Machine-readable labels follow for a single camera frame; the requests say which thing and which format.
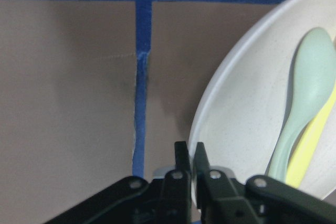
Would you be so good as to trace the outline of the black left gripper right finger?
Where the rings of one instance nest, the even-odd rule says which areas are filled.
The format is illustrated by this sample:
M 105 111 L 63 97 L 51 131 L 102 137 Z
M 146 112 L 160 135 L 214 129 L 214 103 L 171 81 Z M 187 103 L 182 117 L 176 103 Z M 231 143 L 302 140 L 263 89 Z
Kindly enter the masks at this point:
M 219 192 L 221 173 L 212 170 L 209 165 L 205 146 L 198 142 L 193 159 L 193 182 L 195 188 L 196 206 L 201 211 L 202 223 L 216 223 L 216 193 Z

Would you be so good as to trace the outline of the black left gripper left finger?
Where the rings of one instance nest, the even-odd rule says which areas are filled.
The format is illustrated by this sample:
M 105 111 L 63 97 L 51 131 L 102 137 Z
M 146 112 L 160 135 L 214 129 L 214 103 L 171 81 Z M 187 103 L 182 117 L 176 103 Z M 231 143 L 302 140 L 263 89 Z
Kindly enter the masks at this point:
M 191 165 L 188 155 L 187 143 L 178 141 L 174 143 L 175 151 L 175 170 L 174 180 L 181 180 L 188 177 L 191 178 Z

